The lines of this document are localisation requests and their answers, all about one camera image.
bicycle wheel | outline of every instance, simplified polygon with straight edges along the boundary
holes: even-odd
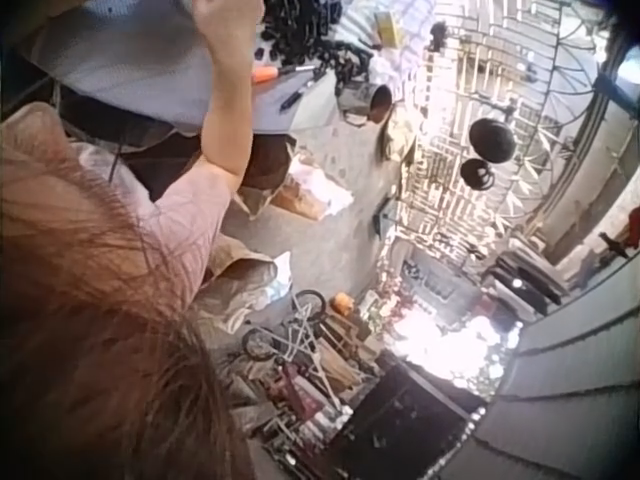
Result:
[[[276,356],[279,342],[264,330],[252,328],[242,336],[242,350],[254,362],[266,362]]]
[[[316,290],[300,290],[295,295],[295,299],[291,300],[294,311],[311,304],[309,319],[318,320],[327,311],[327,301],[324,296]]]

pink shirt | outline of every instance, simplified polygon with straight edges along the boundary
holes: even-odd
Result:
[[[57,265],[86,278],[94,294],[115,301],[133,297],[143,308],[153,305],[169,315],[184,311],[198,292],[231,199],[224,178],[200,159],[154,204],[122,163],[109,184],[113,155],[88,144],[69,145],[56,122],[46,125],[53,139],[42,135],[42,125],[33,131],[20,118],[3,125],[3,236],[42,239],[43,228],[73,229],[77,246],[43,245]],[[117,198],[105,202],[109,191]],[[114,215],[122,206],[133,227]],[[85,234],[94,240],[85,242]],[[10,252],[4,257],[9,260]]]

hand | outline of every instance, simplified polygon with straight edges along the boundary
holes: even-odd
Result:
[[[253,63],[263,0],[193,0],[193,18],[214,62]]]

metal bucket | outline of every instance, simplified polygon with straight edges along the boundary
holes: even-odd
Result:
[[[368,121],[382,123],[393,105],[391,89],[386,85],[378,85],[362,81],[347,83],[338,96],[338,109],[347,123],[362,127]],[[362,123],[349,120],[349,115],[364,119]]]

black pot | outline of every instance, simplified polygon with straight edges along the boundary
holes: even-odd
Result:
[[[460,167],[460,176],[469,188],[479,192],[489,190],[496,181],[491,165],[481,158],[470,158],[464,162]]]
[[[495,118],[476,120],[469,129],[469,142],[487,162],[505,163],[516,153],[516,140],[509,126]]]

